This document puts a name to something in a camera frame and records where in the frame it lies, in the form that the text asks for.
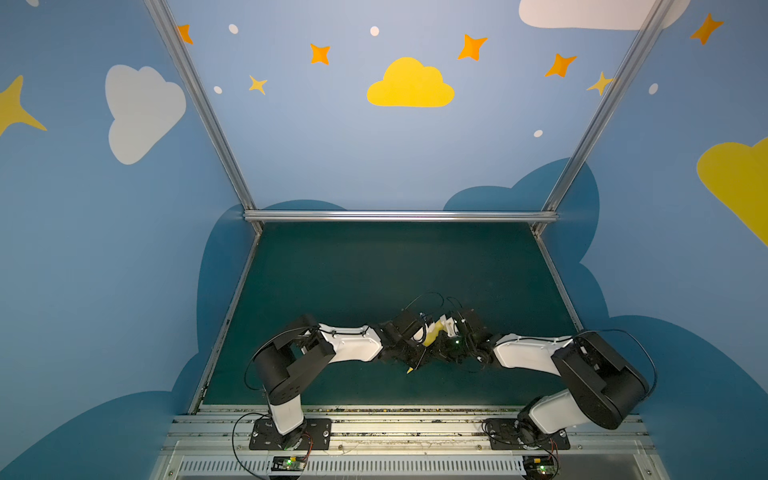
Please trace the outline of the yellow square paper sheet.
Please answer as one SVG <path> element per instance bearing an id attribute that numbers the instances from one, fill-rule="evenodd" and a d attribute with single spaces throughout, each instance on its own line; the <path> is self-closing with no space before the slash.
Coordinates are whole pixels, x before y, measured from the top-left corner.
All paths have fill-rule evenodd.
<path id="1" fill-rule="evenodd" d="M 445 325 L 442 320 L 424 324 L 418 327 L 410 340 L 410 346 L 412 347 L 412 359 L 409 362 L 409 368 L 407 373 L 410 374 L 420 367 L 425 366 L 429 362 L 431 355 L 430 346 L 438 339 L 440 333 L 445 330 Z"/>

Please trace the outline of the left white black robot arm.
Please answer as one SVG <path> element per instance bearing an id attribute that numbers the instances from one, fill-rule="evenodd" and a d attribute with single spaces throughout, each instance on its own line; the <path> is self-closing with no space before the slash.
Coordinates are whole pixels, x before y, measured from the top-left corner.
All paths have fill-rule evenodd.
<path id="1" fill-rule="evenodd" d="M 273 444 L 298 447 L 307 430 L 301 395 L 332 363 L 400 361 L 415 370 L 434 339 L 433 319 L 404 310 L 395 319 L 360 327 L 333 327 L 302 315 L 260 346 L 249 365 L 262 383 Z"/>

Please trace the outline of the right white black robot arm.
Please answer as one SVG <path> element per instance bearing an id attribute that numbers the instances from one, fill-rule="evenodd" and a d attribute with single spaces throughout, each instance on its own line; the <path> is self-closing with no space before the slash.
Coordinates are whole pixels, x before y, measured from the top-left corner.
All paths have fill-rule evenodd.
<path id="1" fill-rule="evenodd" d="M 511 425 L 485 426 L 492 440 L 518 449 L 556 446 L 567 428 L 586 423 L 615 430 L 658 384 L 655 365 L 648 381 L 596 330 L 560 337 L 440 332 L 429 334 L 425 346 L 430 354 L 451 363 L 473 358 L 483 365 L 539 371 L 561 379 L 564 390 L 532 400 Z"/>

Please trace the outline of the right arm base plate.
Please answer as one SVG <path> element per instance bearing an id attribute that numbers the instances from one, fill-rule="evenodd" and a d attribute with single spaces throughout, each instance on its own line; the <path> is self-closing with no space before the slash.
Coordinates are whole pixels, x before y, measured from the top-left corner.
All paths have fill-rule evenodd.
<path id="1" fill-rule="evenodd" d="M 560 451 L 571 448 L 564 430 L 546 434 L 532 424 L 514 418 L 488 418 L 482 423 L 482 431 L 493 450 Z"/>

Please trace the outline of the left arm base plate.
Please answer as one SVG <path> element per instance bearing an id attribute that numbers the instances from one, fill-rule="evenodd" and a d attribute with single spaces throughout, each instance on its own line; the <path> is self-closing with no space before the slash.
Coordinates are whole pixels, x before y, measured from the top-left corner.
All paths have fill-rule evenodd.
<path id="1" fill-rule="evenodd" d="M 271 418 L 255 421 L 249 439 L 250 450 L 328 450 L 332 421 L 329 418 L 305 419 L 287 434 L 280 434 Z"/>

